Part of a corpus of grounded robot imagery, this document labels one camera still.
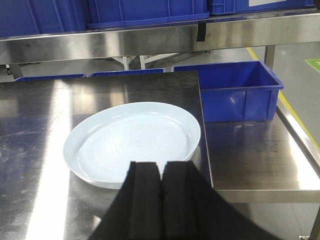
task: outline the blue bin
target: blue bin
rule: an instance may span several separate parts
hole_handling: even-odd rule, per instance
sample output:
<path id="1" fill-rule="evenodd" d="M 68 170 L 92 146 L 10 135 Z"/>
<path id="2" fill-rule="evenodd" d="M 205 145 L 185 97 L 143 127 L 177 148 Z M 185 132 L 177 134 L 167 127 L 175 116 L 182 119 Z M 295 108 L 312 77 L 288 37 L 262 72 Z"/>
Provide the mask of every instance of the blue bin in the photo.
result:
<path id="1" fill-rule="evenodd" d="M 131 75 L 131 74 L 160 74 L 164 73 L 164 68 L 150 68 L 141 70 L 126 70 L 126 71 L 100 71 L 94 72 L 89 77 L 100 77 L 100 76 L 115 76 L 115 75 Z"/>
<path id="2" fill-rule="evenodd" d="M 207 0 L 88 0 L 90 29 L 169 23 L 209 17 Z"/>
<path id="3" fill-rule="evenodd" d="M 64 75 L 51 75 L 51 76 L 22 76 L 15 80 L 15 82 L 29 82 L 35 80 L 49 80 L 49 79 L 69 79 L 69 78 L 85 78 L 87 75 L 80 74 L 64 74 Z"/>
<path id="4" fill-rule="evenodd" d="M 0 38 L 81 31 L 88 0 L 0 0 Z"/>
<path id="5" fill-rule="evenodd" d="M 313 0 L 285 0 L 254 6 L 250 6 L 250 0 L 208 0 L 208 9 L 213 15 L 263 12 L 308 7 L 314 7 Z"/>
<path id="6" fill-rule="evenodd" d="M 284 85 L 263 62 L 173 67 L 174 72 L 192 70 L 198 71 L 206 123 L 273 119 Z"/>

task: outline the yellow floor line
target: yellow floor line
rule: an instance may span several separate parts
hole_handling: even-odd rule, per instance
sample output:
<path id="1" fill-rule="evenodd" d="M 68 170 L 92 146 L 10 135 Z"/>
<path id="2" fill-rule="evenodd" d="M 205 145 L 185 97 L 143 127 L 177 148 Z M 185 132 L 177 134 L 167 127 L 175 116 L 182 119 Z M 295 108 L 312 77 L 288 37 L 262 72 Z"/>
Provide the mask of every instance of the yellow floor line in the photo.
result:
<path id="1" fill-rule="evenodd" d="M 253 49 L 251 47 L 247 47 L 246 49 L 249 52 L 249 54 L 251 55 L 253 60 L 259 60 L 256 53 L 253 51 Z"/>
<path id="2" fill-rule="evenodd" d="M 247 47 L 246 49 L 249 52 L 249 54 L 251 55 L 253 60 L 259 60 L 256 53 L 253 51 L 253 49 L 251 47 Z M 293 109 L 293 107 L 290 105 L 290 103 L 288 102 L 288 100 L 286 99 L 286 97 L 284 96 L 284 94 L 281 91 L 279 91 L 279 99 L 283 102 L 283 104 L 286 106 L 286 108 L 289 109 L 289 111 L 292 114 L 292 116 L 294 117 L 294 119 L 299 123 L 299 125 L 302 127 L 302 129 L 308 135 L 308 137 L 314 143 L 314 145 L 318 148 L 318 150 L 320 150 L 320 146 L 318 145 L 318 143 L 316 142 L 314 137 L 311 135 L 311 133 L 307 129 L 304 122 L 301 120 L 299 115 L 296 113 L 296 111 Z"/>

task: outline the table leg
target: table leg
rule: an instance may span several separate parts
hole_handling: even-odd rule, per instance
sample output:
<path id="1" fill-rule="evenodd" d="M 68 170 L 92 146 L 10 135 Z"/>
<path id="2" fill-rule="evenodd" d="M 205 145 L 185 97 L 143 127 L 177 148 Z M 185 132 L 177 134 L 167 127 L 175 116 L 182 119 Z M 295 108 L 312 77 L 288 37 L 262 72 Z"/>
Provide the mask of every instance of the table leg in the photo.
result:
<path id="1" fill-rule="evenodd" d="M 276 45 L 265 46 L 264 63 L 269 67 L 274 67 Z"/>

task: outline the green floor sign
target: green floor sign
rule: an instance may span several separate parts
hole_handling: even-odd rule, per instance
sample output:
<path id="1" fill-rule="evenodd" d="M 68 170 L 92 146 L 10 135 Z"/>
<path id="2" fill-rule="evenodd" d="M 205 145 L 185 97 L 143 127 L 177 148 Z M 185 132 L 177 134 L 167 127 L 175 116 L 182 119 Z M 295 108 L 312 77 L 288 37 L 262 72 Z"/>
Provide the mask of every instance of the green floor sign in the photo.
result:
<path id="1" fill-rule="evenodd" d="M 311 67 L 320 73 L 320 58 L 318 59 L 307 59 L 305 60 Z"/>

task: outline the ceramic dish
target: ceramic dish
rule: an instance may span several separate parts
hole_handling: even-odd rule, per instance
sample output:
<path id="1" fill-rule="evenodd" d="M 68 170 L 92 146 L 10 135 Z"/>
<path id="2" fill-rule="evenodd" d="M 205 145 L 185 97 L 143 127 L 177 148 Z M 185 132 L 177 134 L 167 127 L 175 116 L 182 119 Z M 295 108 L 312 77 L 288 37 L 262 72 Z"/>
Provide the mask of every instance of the ceramic dish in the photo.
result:
<path id="1" fill-rule="evenodd" d="M 69 168 L 84 181 L 120 189 L 131 161 L 188 161 L 201 130 L 186 110 L 161 102 L 136 102 L 108 108 L 77 125 L 63 147 Z"/>

